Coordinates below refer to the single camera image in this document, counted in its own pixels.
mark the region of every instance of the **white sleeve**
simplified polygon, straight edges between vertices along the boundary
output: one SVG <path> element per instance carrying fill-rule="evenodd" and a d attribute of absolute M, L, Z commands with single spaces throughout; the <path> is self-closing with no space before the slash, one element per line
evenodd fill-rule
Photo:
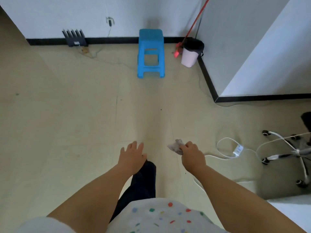
<path fill-rule="evenodd" d="M 15 231 L 16 233 L 75 233 L 66 224 L 51 217 L 37 217 L 27 221 Z"/>

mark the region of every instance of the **person's right arm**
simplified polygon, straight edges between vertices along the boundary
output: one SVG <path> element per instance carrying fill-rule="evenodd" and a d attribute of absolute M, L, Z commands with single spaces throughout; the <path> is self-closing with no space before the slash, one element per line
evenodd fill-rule
<path fill-rule="evenodd" d="M 180 148 L 184 167 L 203 185 L 226 231 L 305 232 L 271 204 L 208 167 L 196 144 L 189 141 Z"/>

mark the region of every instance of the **office chair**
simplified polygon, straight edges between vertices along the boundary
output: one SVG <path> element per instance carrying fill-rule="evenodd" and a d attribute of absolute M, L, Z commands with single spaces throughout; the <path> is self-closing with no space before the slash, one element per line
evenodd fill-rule
<path fill-rule="evenodd" d="M 304 122 L 304 125 L 307 127 L 308 131 L 311 132 L 311 112 L 306 112 L 301 115 L 301 119 Z M 264 136 L 269 136 L 271 134 L 283 139 L 293 150 L 290 154 L 276 154 L 270 157 L 263 158 L 261 162 L 264 165 L 268 165 L 270 161 L 277 160 L 280 158 L 289 158 L 297 157 L 300 159 L 301 166 L 304 170 L 305 179 L 297 180 L 296 185 L 300 188 L 306 188 L 310 182 L 309 171 L 305 163 L 305 159 L 311 160 L 307 157 L 308 154 L 311 154 L 311 138 L 309 141 L 306 141 L 303 137 L 292 134 L 290 136 L 291 141 L 285 139 L 280 134 L 272 131 L 263 130 L 262 134 Z"/>

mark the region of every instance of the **metal pole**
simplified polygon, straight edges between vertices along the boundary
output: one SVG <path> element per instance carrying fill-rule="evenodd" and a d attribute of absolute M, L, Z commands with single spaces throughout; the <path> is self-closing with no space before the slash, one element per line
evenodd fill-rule
<path fill-rule="evenodd" d="M 197 26 L 196 34 L 195 34 L 195 37 L 194 37 L 195 39 L 196 39 L 196 37 L 197 37 L 197 33 L 199 32 L 199 28 L 200 28 L 200 24 L 201 24 L 201 21 L 202 21 L 202 17 L 203 17 L 205 8 L 204 8 L 204 10 L 202 11 L 201 18 L 200 18 L 200 21 L 199 21 L 199 25 Z"/>

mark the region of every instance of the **baseboard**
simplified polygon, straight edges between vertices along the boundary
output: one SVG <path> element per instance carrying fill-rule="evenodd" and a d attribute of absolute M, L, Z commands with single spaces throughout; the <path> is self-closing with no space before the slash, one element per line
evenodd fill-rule
<path fill-rule="evenodd" d="M 292 99 L 308 99 L 311 94 L 284 94 L 284 95 L 262 95 L 262 96 L 236 96 L 236 97 L 220 97 L 218 96 L 213 82 L 208 74 L 202 57 L 198 58 L 199 66 L 207 83 L 208 89 L 215 103 L 222 102 L 242 102 L 242 101 L 270 101 L 270 100 L 292 100 Z"/>
<path fill-rule="evenodd" d="M 184 37 L 164 37 L 164 43 L 179 43 Z M 31 46 L 67 45 L 66 39 L 26 39 Z M 138 37 L 85 38 L 88 44 L 138 44 Z"/>

